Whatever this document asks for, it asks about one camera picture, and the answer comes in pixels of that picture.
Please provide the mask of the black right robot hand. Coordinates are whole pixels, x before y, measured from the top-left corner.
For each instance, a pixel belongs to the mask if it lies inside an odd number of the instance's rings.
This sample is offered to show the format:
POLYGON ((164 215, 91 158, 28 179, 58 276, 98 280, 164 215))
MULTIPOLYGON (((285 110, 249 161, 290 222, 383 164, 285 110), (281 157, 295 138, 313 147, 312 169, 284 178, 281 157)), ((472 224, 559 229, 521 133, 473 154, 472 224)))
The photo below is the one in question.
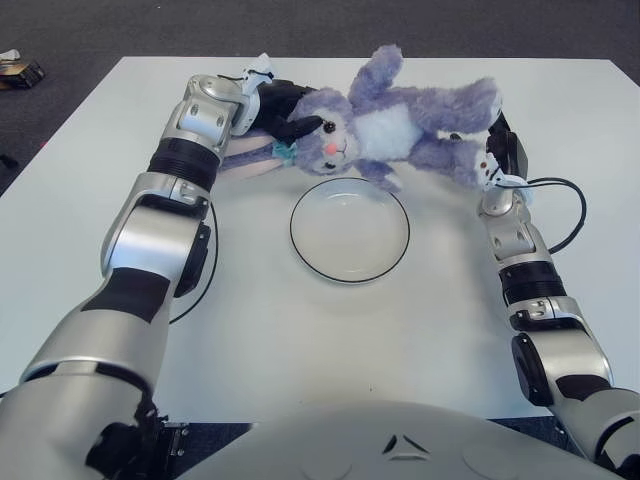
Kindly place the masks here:
POLYGON ((520 184, 528 176, 528 159, 517 134, 500 112, 488 129, 485 146, 476 156, 472 178, 479 186, 520 184))

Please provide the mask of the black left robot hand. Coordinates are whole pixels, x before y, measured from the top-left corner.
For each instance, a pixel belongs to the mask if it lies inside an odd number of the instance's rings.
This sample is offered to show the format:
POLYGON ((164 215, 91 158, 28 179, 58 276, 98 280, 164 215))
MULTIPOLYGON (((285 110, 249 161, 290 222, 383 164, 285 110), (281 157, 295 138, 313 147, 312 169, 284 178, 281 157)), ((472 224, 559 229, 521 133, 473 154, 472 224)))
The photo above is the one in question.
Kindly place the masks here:
POLYGON ((260 107, 250 130, 263 131, 275 140, 291 146, 297 139, 312 133, 323 124, 317 115, 290 120, 300 100, 315 89, 289 80, 274 80, 258 86, 260 107))

